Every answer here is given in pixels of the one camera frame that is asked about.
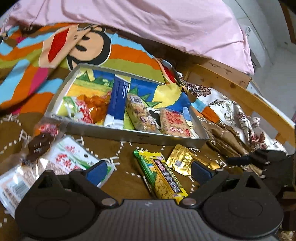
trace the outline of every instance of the red mouth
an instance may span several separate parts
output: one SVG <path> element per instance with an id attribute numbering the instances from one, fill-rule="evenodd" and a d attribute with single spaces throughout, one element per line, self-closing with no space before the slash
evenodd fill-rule
<path id="1" fill-rule="evenodd" d="M 49 53 L 48 53 L 48 61 L 49 62 L 52 62 L 54 60 L 54 58 L 57 56 L 57 54 L 59 53 L 59 51 L 65 45 L 68 32 L 69 32 L 69 28 L 68 29 L 65 29 L 62 32 L 59 32 L 58 34 L 56 34 L 54 36 L 54 39 L 52 41 L 51 48 L 50 48 Z"/>

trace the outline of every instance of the open box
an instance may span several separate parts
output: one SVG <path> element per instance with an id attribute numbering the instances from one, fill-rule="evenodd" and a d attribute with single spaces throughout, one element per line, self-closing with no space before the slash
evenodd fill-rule
<path id="1" fill-rule="evenodd" d="M 120 75 L 121 77 L 133 78 L 137 80 L 156 83 L 158 85 L 164 85 L 163 83 L 160 83 L 154 80 L 150 80 L 147 78 L 143 78 L 137 75 L 129 74 L 129 73 L 118 71 L 118 70 L 93 66 L 89 64 L 79 64 L 66 77 L 66 79 L 58 89 L 57 93 L 52 98 L 45 112 L 45 117 L 66 122 L 67 125 L 66 125 L 65 131 L 67 133 L 97 137 L 100 139 L 112 139 L 117 141 L 137 142 L 137 143 L 146 143 L 146 144 L 154 144 L 154 145 L 175 146 L 176 144 L 181 144 L 189 148 L 201 148 L 209 139 L 199 118 L 194 114 L 194 112 L 190 108 L 189 108 L 189 113 L 190 113 L 191 121 L 194 127 L 193 130 L 197 133 L 197 135 L 200 138 L 174 137 L 174 136 L 169 136 L 164 134 L 155 134 L 155 133 L 149 133 L 149 132 L 143 132 L 143 131 L 116 129 L 116 128 L 105 127 L 105 126 L 100 126 L 96 124 L 76 122 L 70 119 L 69 117 L 60 115 L 60 109 L 62 107 L 63 97 L 67 96 L 72 84 L 76 80 L 76 77 L 78 76 L 82 68 L 99 70 L 103 72 Z"/>

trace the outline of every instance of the pink blanket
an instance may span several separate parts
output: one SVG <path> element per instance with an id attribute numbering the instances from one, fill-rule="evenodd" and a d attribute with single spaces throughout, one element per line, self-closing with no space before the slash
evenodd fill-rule
<path id="1" fill-rule="evenodd" d="M 97 23 L 254 74 L 245 33 L 222 0 L 20 0 L 5 29 Z"/>

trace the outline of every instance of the qr code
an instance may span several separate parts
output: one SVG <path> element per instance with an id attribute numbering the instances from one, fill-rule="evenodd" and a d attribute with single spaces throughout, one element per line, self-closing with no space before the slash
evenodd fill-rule
<path id="1" fill-rule="evenodd" d="M 179 160 L 176 160 L 176 161 L 175 161 L 175 166 L 177 166 L 178 168 L 181 168 L 182 163 L 183 163 L 183 162 L 181 162 L 181 161 L 179 161 Z"/>
<path id="2" fill-rule="evenodd" d="M 18 184 L 11 185 L 10 187 L 19 199 L 22 199 L 29 191 L 29 187 L 23 181 L 20 181 Z"/>
<path id="3" fill-rule="evenodd" d="M 131 97 L 131 102 L 138 103 L 138 104 L 143 104 L 140 97 L 138 97 L 138 96 L 130 96 L 130 97 Z"/>

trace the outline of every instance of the air conditioner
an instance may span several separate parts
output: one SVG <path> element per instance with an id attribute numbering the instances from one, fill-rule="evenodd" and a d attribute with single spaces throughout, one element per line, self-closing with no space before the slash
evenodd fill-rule
<path id="1" fill-rule="evenodd" d="M 251 59 L 256 68 L 261 68 L 265 65 L 266 56 L 265 49 L 261 45 L 254 31 L 250 26 L 240 25 L 241 29 L 246 33 L 251 52 Z"/>

